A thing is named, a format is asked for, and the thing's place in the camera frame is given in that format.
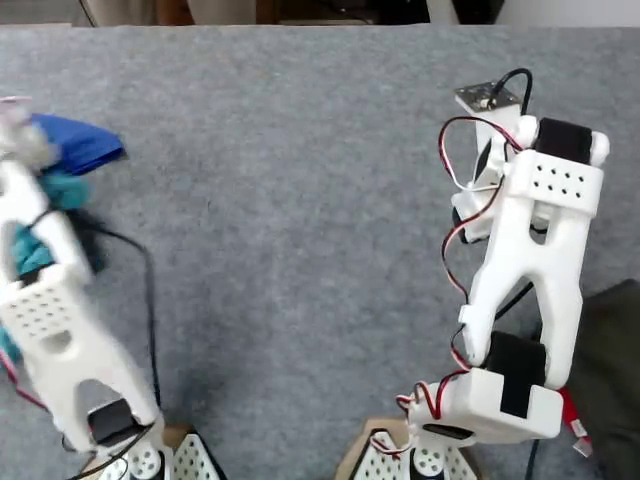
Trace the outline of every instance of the tabletop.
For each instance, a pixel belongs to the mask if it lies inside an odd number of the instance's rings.
[[[125,142],[127,159],[87,177],[88,209],[156,260],[167,420],[192,422],[230,479],[326,480],[367,417],[397,415],[395,394],[454,368],[461,298],[438,256],[454,188],[436,138],[461,113],[452,89],[526,66],[533,114],[610,136],[582,288],[637,276],[639,42],[616,29],[9,29],[0,95]],[[469,172],[473,131],[451,142]],[[142,263],[103,245],[89,294],[148,373]],[[465,282],[484,248],[452,249]],[[504,328],[536,316],[531,296]],[[3,383],[0,425],[3,478],[77,472],[50,418]],[[539,478],[598,478],[572,442],[543,443]],[[514,479],[528,449],[476,451],[490,478]]]

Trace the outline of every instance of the white wire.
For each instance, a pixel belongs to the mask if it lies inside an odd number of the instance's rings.
[[[473,119],[476,119],[476,117],[454,117],[454,118],[459,118],[460,120],[466,120],[466,121],[473,121]],[[507,130],[502,125],[499,125],[497,123],[494,123],[488,120],[480,120],[480,119],[476,119],[476,120],[482,121],[483,123],[493,127],[505,140],[508,139],[511,142],[513,142],[515,145],[517,145],[515,143],[515,140],[513,140],[513,137],[511,137],[507,133]],[[444,130],[442,131],[442,136],[440,138],[440,144],[438,145],[438,147],[439,147],[440,155],[442,157],[442,161],[444,162],[445,168],[448,171],[449,175],[451,176],[453,183],[456,185],[456,187],[458,187],[460,190],[464,192],[487,192],[491,190],[496,190],[498,188],[498,185],[485,185],[483,187],[469,187],[467,185],[463,185],[462,183],[460,183],[460,181],[458,180],[458,177],[456,176],[456,172],[453,169],[453,165],[451,163],[451,159],[449,158],[449,154],[447,153],[447,148],[446,148],[447,130],[451,125],[452,123],[448,123],[445,125]]]

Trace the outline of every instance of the cable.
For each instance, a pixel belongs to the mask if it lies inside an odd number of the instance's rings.
[[[95,28],[96,27],[96,22],[93,20],[93,17],[89,13],[89,9],[84,4],[84,0],[78,0],[78,3],[80,4],[80,8],[82,9],[82,12],[84,13],[84,16],[87,17],[87,21],[89,22],[89,25],[91,25],[92,27]]]
[[[149,335],[149,357],[151,359],[151,375],[153,381],[153,391],[158,407],[162,406],[160,395],[160,376],[158,374],[158,354],[156,348],[156,313],[155,313],[155,275],[153,257],[149,250],[142,244],[118,232],[109,230],[95,222],[88,221],[85,217],[77,218],[81,226],[87,230],[116,238],[129,244],[140,252],[145,262],[145,303],[147,305],[147,330]]]
[[[22,389],[22,387],[20,386],[20,379],[18,378],[18,370],[15,364],[11,360],[11,357],[1,348],[0,348],[0,363],[2,363],[2,366],[7,372],[7,378],[9,378],[9,381],[13,384],[16,393],[20,397],[24,398],[26,401],[31,403],[32,405],[38,407],[40,410],[44,410],[45,412],[48,412],[49,410],[47,409],[44,403],[42,403],[40,400],[38,400],[36,397],[31,395],[30,393],[28,393],[26,390]]]
[[[536,439],[531,445],[531,452],[529,453],[529,462],[527,463],[527,473],[524,475],[524,480],[533,480],[533,467],[536,463],[536,454],[538,453],[538,447],[540,446],[540,440]]]
[[[498,313],[496,313],[496,316],[495,316],[495,321],[498,321],[502,317],[504,317],[507,314],[507,312],[509,312],[509,310],[515,307],[518,304],[518,302],[522,300],[524,296],[527,293],[529,293],[529,291],[532,288],[533,288],[533,282],[528,282],[524,287],[522,287],[522,289],[518,293],[516,293],[511,300],[509,300],[507,303],[504,304],[504,307],[498,310]]]
[[[102,472],[105,468],[114,464],[118,460],[121,460],[121,459],[124,460],[122,457],[124,457],[127,454],[127,452],[131,450],[142,439],[142,437],[144,437],[147,433],[149,433],[149,431],[154,425],[155,425],[155,422],[147,425],[140,433],[138,433],[138,435],[136,435],[136,437],[133,440],[131,440],[127,444],[126,447],[120,450],[120,452],[118,452],[117,455],[114,455],[103,464],[98,465],[97,467],[94,467],[91,470],[87,470],[86,472],[79,473],[78,475],[75,475],[73,477],[69,477],[67,480],[82,480],[83,478],[90,477],[91,475],[95,475],[98,472]]]
[[[511,70],[507,74],[505,74],[500,80],[496,82],[493,89],[491,89],[491,94],[489,95],[488,105],[494,105],[496,101],[496,97],[502,91],[504,86],[507,84],[509,80],[518,75],[524,75],[527,77],[527,86],[524,91],[524,97],[522,99],[522,105],[520,106],[520,115],[526,115],[527,110],[529,109],[529,100],[531,99],[531,91],[533,90],[533,73],[528,68],[520,67],[514,70]]]
[[[449,281],[451,282],[451,284],[454,287],[456,287],[458,291],[460,291],[460,293],[464,295],[465,304],[469,303],[469,293],[467,292],[467,289],[464,287],[464,285],[462,285],[462,283],[460,283],[460,281],[455,277],[455,275],[451,271],[451,268],[449,268],[449,265],[447,263],[447,250],[449,249],[449,245],[451,244],[451,241],[458,235],[458,233],[460,233],[460,231],[464,230],[464,228],[467,225],[469,225],[471,222],[480,218],[491,208],[496,198],[498,197],[498,192],[502,187],[502,183],[503,183],[503,179],[500,179],[500,183],[496,186],[496,189],[493,191],[491,198],[489,199],[489,201],[484,207],[482,207],[480,210],[478,210],[476,213],[471,215],[469,218],[463,220],[457,226],[449,230],[449,233],[447,233],[447,235],[442,240],[442,246],[440,248],[440,257],[442,259],[442,264],[444,265],[444,269],[447,272],[447,277],[449,278]]]
[[[442,128],[440,129],[440,134],[438,135],[438,151],[440,153],[440,159],[442,160],[444,169],[453,180],[453,183],[460,190],[463,190],[465,192],[484,192],[487,190],[496,190],[498,188],[497,185],[487,185],[484,187],[468,187],[468,186],[462,185],[458,181],[458,178],[456,177],[456,173],[453,170],[453,166],[451,164],[451,159],[447,154],[446,137],[447,137],[447,130],[449,129],[451,124],[459,121],[480,122],[480,123],[487,124],[490,127],[492,127],[494,130],[496,130],[500,135],[502,135],[502,137],[504,137],[504,139],[506,140],[506,143],[510,145],[514,150],[519,152],[522,150],[522,147],[518,144],[518,142],[511,136],[511,134],[503,126],[480,117],[472,117],[472,116],[452,117],[449,120],[447,120],[442,126]]]

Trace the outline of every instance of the fabric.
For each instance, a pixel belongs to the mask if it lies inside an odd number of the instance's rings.
[[[193,423],[231,480],[333,478],[366,418],[398,415],[394,395],[455,367],[461,298],[439,262],[455,189],[437,155],[440,126],[463,113],[454,88],[526,66],[532,114],[610,136],[581,286],[640,277],[640,31],[5,29],[0,45],[4,92],[126,144],[131,161],[88,175],[87,208],[153,254],[167,421]],[[461,177],[473,134],[448,135]],[[143,265],[101,244],[91,301],[148,375]],[[466,285],[485,248],[452,247]],[[499,328],[537,318],[530,294]],[[1,382],[0,425],[2,478],[83,463]],[[599,478],[574,441],[543,442],[536,476]],[[492,480],[523,478],[529,449],[474,447]]]
[[[60,148],[60,160],[52,169],[56,172],[83,175],[124,153],[118,136],[103,128],[41,113],[33,114],[33,121]]]
[[[640,478],[640,283],[628,280],[584,305],[568,388],[605,477]]]

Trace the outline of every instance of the perforated plate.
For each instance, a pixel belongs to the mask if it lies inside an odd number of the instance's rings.
[[[200,437],[189,434],[173,459],[174,480],[220,480]]]
[[[172,480],[221,480],[207,449],[196,434],[185,437],[174,455],[173,462]],[[102,472],[99,480],[133,479],[129,471],[122,477],[125,468],[124,461],[115,462]]]
[[[396,448],[391,436],[386,431],[374,433],[376,439],[387,445],[388,448]],[[367,442],[365,453],[361,456],[360,465],[351,477],[352,480],[401,480],[402,457],[383,455]]]
[[[396,448],[386,431],[378,431],[374,435],[388,448]],[[351,480],[415,480],[410,478],[411,469],[408,468],[412,452],[415,471],[423,475],[421,478],[442,478],[439,475],[443,466],[446,480],[477,480],[478,478],[457,448],[446,447],[431,451],[427,448],[417,448],[394,457],[379,453],[367,442],[365,452],[361,455],[360,463]]]

